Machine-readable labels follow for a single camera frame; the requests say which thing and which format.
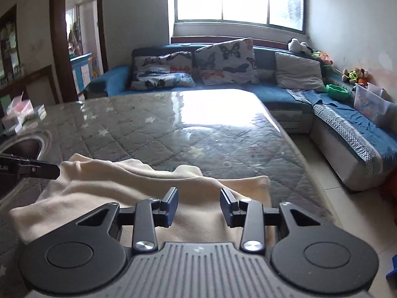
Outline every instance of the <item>towel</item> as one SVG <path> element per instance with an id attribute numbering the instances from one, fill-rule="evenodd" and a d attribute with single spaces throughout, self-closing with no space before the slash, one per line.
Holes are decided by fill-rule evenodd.
<path id="1" fill-rule="evenodd" d="M 74 154 L 60 164 L 61 174 L 51 181 L 37 201 L 12 209 L 9 214 L 19 238 L 29 242 L 108 202 L 120 207 L 146 198 L 163 198 L 178 188 L 179 204 L 172 226 L 156 228 L 162 242 L 234 242 L 239 246 L 242 228 L 230 229 L 224 220 L 220 190 L 228 187 L 236 199 L 250 197 L 270 207 L 269 178 L 236 180 L 204 177 L 198 167 L 181 165 L 173 172 L 158 171 L 136 159 L 113 163 Z M 132 245 L 133 226 L 124 226 L 121 244 Z M 267 226 L 266 245 L 275 244 L 273 227 Z"/>

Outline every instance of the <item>gray pillow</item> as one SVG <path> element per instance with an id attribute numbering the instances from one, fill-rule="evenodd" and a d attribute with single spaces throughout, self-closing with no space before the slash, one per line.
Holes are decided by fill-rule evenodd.
<path id="1" fill-rule="evenodd" d="M 275 53 L 276 80 L 281 88 L 325 91 L 320 63 L 288 53 Z"/>

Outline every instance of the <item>door frame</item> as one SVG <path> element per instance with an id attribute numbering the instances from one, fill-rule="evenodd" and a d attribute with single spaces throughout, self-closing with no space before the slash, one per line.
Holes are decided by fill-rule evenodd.
<path id="1" fill-rule="evenodd" d="M 102 66 L 105 73 L 108 71 L 108 59 L 106 56 L 102 5 L 102 0 L 97 0 L 99 42 L 102 55 Z M 70 65 L 65 8 L 65 0 L 50 0 L 52 53 L 54 55 L 55 70 L 62 99 L 64 102 L 75 102 L 78 101 L 78 96 L 73 79 L 72 67 Z"/>

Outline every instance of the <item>tile floor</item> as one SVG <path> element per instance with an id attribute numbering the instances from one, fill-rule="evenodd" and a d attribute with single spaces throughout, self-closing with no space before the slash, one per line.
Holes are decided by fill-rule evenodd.
<path id="1" fill-rule="evenodd" d="M 374 298 L 397 298 L 397 289 L 386 281 L 392 269 L 392 257 L 397 254 L 397 226 L 391 207 L 376 190 L 349 194 L 328 161 L 308 135 L 290 135 L 312 173 L 324 188 L 341 226 L 347 232 L 369 243 L 379 257 L 379 271 L 371 286 Z"/>

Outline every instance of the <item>green plastic basket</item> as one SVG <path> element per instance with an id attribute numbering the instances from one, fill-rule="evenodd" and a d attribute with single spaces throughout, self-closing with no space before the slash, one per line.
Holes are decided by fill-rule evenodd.
<path id="1" fill-rule="evenodd" d="M 330 98 L 337 101 L 345 101 L 350 97 L 348 90 L 336 85 L 331 85 L 331 84 L 327 85 L 326 91 L 330 96 Z"/>

